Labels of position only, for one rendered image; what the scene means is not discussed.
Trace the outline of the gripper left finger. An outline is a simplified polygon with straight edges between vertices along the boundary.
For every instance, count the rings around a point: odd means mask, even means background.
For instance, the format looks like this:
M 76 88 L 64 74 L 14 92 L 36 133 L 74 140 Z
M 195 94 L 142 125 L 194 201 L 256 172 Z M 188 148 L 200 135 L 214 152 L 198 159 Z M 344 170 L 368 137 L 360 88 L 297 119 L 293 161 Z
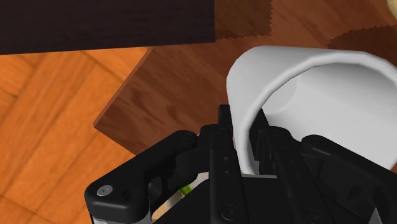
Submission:
M 209 174 L 209 224 L 248 224 L 230 106 L 196 135 L 179 130 L 86 188 L 92 224 L 152 224 L 151 214 L 200 173 Z

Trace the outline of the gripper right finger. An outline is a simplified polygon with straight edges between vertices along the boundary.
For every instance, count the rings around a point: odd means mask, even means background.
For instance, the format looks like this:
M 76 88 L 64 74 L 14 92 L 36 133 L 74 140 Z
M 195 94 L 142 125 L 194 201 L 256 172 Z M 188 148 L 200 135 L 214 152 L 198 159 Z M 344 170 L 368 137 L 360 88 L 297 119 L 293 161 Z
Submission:
M 319 135 L 301 141 L 263 111 L 249 130 L 260 174 L 273 174 L 289 224 L 397 224 L 397 174 Z

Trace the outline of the white cup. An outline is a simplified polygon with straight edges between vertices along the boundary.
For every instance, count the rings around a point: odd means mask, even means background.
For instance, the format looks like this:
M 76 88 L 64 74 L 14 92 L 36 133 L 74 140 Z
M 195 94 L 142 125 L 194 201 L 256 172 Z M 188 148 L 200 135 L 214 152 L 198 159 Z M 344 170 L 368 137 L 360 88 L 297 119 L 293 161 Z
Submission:
M 386 169 L 397 164 L 397 67 L 370 53 L 257 46 L 226 78 L 240 169 L 258 174 L 249 130 L 259 112 L 295 139 L 327 137 Z

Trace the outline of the brown wooden table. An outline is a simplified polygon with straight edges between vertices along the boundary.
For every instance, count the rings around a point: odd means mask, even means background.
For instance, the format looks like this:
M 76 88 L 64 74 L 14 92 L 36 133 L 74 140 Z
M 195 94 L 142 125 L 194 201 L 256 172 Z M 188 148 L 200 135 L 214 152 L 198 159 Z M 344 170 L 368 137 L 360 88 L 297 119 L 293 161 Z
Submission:
M 397 18 L 386 1 L 215 0 L 216 41 L 148 48 L 94 127 L 138 154 L 216 122 L 229 69 L 255 46 L 367 50 L 397 65 Z

